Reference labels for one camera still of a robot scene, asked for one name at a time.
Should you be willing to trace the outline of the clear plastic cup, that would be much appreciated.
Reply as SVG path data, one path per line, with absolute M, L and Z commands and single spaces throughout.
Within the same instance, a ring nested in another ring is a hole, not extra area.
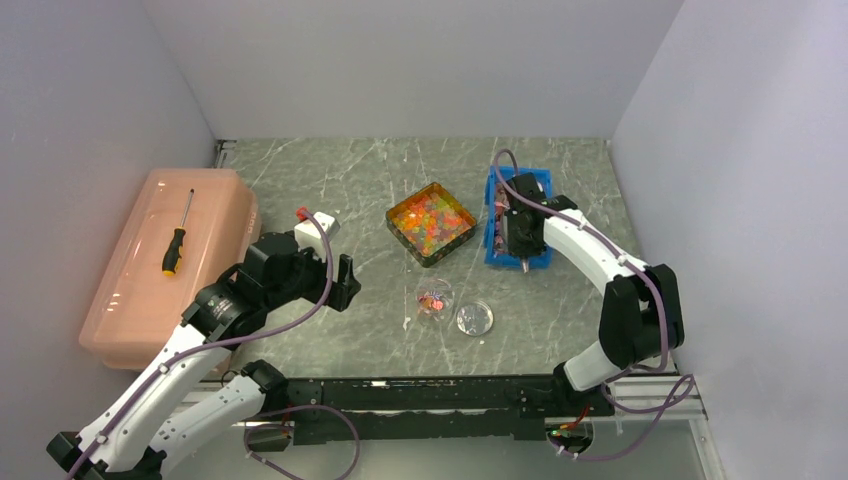
M 454 312 L 455 291 L 446 280 L 427 277 L 421 280 L 414 294 L 416 318 L 426 322 L 445 322 Z

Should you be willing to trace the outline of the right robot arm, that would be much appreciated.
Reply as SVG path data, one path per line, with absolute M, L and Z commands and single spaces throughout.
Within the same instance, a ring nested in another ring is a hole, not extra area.
M 551 388 L 557 411 L 574 415 L 590 391 L 645 361 L 666 365 L 685 341 L 676 274 L 629 254 L 598 230 L 564 195 L 548 196 L 531 173 L 498 180 L 507 195 L 502 215 L 507 251 L 520 258 L 553 250 L 569 260 L 602 296 L 597 339 L 558 365 Z

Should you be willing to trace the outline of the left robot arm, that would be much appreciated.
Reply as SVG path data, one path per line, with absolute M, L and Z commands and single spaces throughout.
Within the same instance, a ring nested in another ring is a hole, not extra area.
M 268 315 L 295 300 L 344 311 L 361 289 L 351 256 L 335 255 L 330 234 L 269 233 L 242 262 L 201 289 L 141 376 L 79 432 L 60 432 L 47 452 L 69 479 L 162 479 L 189 453 L 231 424 L 319 410 L 276 367 L 247 363 L 214 395 L 177 413 L 178 404 L 240 345 L 269 336 Z

